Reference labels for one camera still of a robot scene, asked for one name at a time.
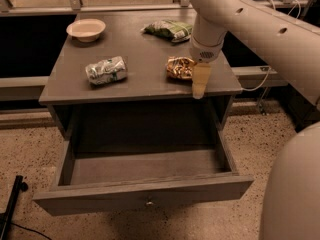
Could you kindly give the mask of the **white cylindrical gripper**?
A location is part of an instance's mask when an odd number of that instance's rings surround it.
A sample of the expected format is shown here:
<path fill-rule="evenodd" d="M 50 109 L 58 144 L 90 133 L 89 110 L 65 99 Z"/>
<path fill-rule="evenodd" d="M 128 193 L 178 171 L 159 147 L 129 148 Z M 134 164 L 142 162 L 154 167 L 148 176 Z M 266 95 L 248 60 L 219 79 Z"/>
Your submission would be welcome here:
<path fill-rule="evenodd" d="M 204 96 L 211 74 L 210 62 L 216 60 L 223 47 L 227 30 L 197 15 L 190 38 L 189 53 L 195 65 L 192 73 L 192 94 L 195 99 Z"/>

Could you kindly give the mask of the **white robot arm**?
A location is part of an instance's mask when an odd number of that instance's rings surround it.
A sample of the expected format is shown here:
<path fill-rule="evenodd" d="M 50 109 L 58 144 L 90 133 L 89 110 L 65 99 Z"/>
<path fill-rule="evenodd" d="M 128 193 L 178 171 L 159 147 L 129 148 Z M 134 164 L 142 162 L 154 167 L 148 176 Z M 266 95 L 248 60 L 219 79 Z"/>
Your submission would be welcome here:
<path fill-rule="evenodd" d="M 253 0 L 190 0 L 197 12 L 190 54 L 216 59 L 227 31 L 305 99 L 320 101 L 319 29 Z M 277 155 L 267 182 L 260 240 L 320 240 L 320 123 L 296 134 Z"/>

